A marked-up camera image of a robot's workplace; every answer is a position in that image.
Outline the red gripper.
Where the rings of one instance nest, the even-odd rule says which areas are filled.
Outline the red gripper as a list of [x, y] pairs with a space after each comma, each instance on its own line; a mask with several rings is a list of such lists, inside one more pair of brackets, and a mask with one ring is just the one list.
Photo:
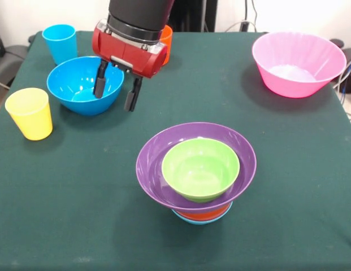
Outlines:
[[135, 109], [143, 77], [151, 78], [156, 75], [167, 56], [166, 44], [157, 42], [147, 45], [128, 40], [112, 31], [105, 19], [100, 20], [94, 29], [92, 49], [101, 57], [93, 89], [97, 99], [103, 96], [108, 62], [134, 74], [133, 88], [128, 92], [124, 104], [124, 110], [127, 112], [133, 112]]

